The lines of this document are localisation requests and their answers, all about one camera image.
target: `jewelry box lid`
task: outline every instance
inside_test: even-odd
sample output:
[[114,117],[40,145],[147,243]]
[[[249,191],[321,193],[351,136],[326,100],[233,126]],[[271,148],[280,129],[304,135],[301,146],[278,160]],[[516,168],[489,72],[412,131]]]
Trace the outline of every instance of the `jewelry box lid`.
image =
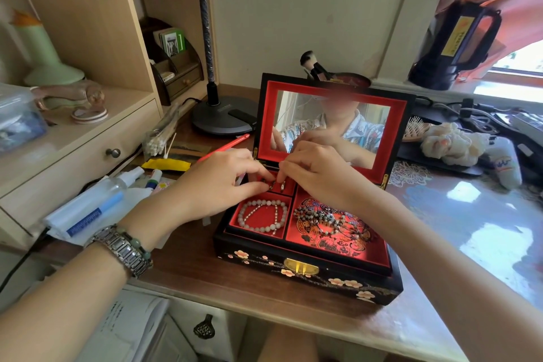
[[385,187],[415,95],[345,83],[262,74],[253,156],[277,167],[298,141],[329,144]]

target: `neck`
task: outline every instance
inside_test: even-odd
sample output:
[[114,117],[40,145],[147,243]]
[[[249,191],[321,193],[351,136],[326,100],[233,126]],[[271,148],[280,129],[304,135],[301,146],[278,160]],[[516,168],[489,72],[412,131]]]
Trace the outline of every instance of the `neck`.
[[343,135],[355,117],[356,113],[353,113],[351,116],[347,116],[345,118],[326,118],[326,129],[337,131]]

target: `jewelry box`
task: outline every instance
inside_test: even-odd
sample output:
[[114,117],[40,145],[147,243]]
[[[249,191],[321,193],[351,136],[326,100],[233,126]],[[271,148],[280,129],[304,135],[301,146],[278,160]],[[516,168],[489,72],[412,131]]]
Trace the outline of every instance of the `jewelry box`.
[[[263,74],[253,156],[276,175],[297,137],[326,129],[353,174],[384,189],[414,101],[399,92]],[[381,305],[402,292],[397,256],[373,229],[311,198],[291,178],[269,185],[226,211],[214,234],[217,256]]]

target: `transparent plastic box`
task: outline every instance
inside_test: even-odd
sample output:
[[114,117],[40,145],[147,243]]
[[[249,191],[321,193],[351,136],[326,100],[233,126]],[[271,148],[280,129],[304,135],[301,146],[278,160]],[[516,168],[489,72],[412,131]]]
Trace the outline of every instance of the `transparent plastic box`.
[[29,88],[0,83],[0,154],[47,132]]

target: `mirror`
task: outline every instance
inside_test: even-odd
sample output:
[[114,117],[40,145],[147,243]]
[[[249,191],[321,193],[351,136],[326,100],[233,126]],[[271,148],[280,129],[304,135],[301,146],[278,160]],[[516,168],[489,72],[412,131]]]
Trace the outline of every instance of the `mirror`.
[[279,91],[270,148],[290,153],[307,140],[333,146],[351,165],[371,169],[389,111],[342,92],[324,97]]

